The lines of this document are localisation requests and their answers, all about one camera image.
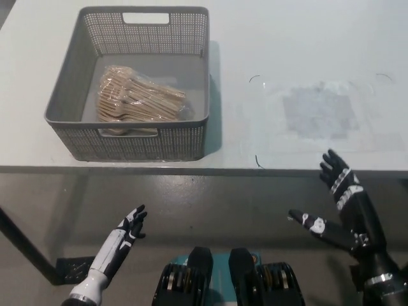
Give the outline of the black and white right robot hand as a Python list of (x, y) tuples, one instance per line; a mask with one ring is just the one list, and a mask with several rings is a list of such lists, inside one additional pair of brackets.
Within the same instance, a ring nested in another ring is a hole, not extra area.
[(332, 149), (323, 154), (320, 179), (335, 202), (340, 224), (301, 210), (288, 214), (313, 237), (346, 251), (357, 262), (362, 281), (399, 271), (374, 205), (351, 167)]

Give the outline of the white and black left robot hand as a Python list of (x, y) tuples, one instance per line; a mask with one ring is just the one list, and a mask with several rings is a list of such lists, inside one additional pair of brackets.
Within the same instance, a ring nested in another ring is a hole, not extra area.
[(123, 218), (106, 238), (89, 271), (98, 271), (105, 275), (109, 281), (112, 280), (134, 242), (145, 237), (141, 230), (146, 216), (145, 205), (141, 205)]

